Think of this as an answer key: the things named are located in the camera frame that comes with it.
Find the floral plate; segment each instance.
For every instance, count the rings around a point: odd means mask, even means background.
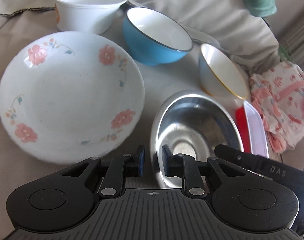
[[[10,62],[0,83],[0,117],[29,154],[74,163],[120,145],[140,118],[144,96],[138,66],[117,44],[55,33]]]

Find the blue leaf pattern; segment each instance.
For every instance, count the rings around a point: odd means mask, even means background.
[[[81,144],[82,144],[82,145],[85,145],[85,144],[88,144],[90,141],[91,141],[91,140],[88,140],[88,141],[82,141],[82,142],[81,142]]]

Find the white bowl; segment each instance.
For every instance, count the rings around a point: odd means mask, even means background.
[[[115,12],[127,0],[55,0],[61,31],[105,32]]]
[[[0,117],[29,154],[75,163],[120,145],[140,118],[144,95],[140,71],[121,47],[95,34],[55,33],[6,68]]]
[[[241,73],[216,47],[201,45],[199,72],[201,87],[208,95],[233,99],[248,97],[248,87]]]

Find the beige blanket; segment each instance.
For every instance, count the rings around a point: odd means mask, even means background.
[[[159,10],[179,23],[202,31],[218,40],[221,46],[234,54],[233,60],[243,65],[249,72],[263,72],[278,61],[278,42],[260,18],[252,17],[243,0],[136,0]],[[0,0],[0,10],[14,8],[16,0]],[[25,11],[12,18],[0,16],[0,79],[11,59],[26,45],[44,35],[59,31],[56,27],[53,11]],[[147,86],[159,78],[159,73],[151,71]],[[197,81],[191,71],[184,73],[191,88],[197,87]],[[133,134],[105,159],[111,159],[122,151],[134,151],[138,144],[147,147],[145,176],[143,179],[129,179],[131,187],[157,187],[149,162],[149,134],[155,111],[167,96],[179,86],[168,85],[163,96],[146,98],[144,116]],[[304,145],[301,153],[288,154],[288,163],[302,169],[304,165]],[[50,163],[43,163],[20,150],[8,137],[0,122],[0,239],[13,230],[5,209],[8,195],[15,188],[34,179],[61,169]]]

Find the metal bowl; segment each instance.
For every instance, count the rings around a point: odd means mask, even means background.
[[[213,150],[218,144],[243,151],[239,131],[228,112],[211,97],[194,91],[169,97],[156,114],[151,131],[151,161],[160,187],[180,188],[180,178],[164,175],[164,144],[173,154],[188,154],[204,162],[215,156]]]

